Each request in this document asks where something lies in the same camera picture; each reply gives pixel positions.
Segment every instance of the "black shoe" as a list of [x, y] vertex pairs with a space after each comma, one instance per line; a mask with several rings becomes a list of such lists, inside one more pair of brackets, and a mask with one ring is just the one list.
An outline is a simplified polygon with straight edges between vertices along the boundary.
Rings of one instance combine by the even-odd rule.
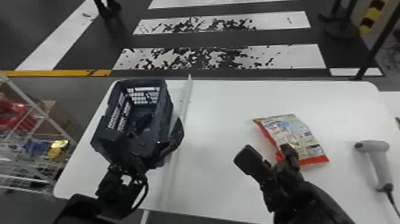
[[115, 13], [115, 11], [106, 8], [106, 7], [99, 7], [98, 8], [99, 13], [101, 16], [103, 16], [104, 18], [111, 18], [111, 17], [115, 17], [117, 14]]
[[111, 10], [115, 10], [115, 11], [122, 10], [121, 4], [119, 4], [119, 3], [116, 2], [115, 0], [108, 0], [108, 1], [107, 1], [107, 6], [108, 6]]

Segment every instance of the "yellow floor line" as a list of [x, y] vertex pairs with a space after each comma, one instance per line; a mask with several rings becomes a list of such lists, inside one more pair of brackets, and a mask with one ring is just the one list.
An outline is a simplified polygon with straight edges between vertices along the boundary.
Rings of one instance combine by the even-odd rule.
[[20, 70], [20, 71], [6, 71], [1, 70], [0, 72], [4, 73], [7, 76], [16, 77], [16, 76], [45, 76], [45, 77], [74, 77], [74, 76], [109, 76], [111, 70], [43, 70], [43, 71], [35, 71], [35, 70]]

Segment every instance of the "shopping cart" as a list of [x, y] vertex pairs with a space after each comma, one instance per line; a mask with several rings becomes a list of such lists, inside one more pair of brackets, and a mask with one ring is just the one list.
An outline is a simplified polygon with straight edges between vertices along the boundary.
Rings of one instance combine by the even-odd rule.
[[51, 195], [75, 146], [76, 141], [48, 116], [40, 101], [32, 101], [0, 73], [0, 189], [3, 193], [24, 191]]

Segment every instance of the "yellow item in cart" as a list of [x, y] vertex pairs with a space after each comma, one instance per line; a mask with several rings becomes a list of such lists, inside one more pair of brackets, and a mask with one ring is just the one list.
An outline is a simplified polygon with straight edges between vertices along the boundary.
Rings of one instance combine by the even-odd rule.
[[47, 153], [47, 156], [50, 158], [56, 158], [59, 155], [61, 155], [61, 153], [62, 153], [61, 148], [51, 148]]
[[54, 141], [50, 148], [64, 148], [68, 145], [68, 140], [57, 140]]

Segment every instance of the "red item in cart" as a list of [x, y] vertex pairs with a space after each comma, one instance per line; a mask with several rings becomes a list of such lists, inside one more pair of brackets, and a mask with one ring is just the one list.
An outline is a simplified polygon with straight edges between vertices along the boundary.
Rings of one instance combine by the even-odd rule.
[[36, 125], [36, 120], [24, 104], [16, 104], [5, 97], [0, 99], [0, 130], [12, 130], [16, 127], [21, 132], [29, 132]]

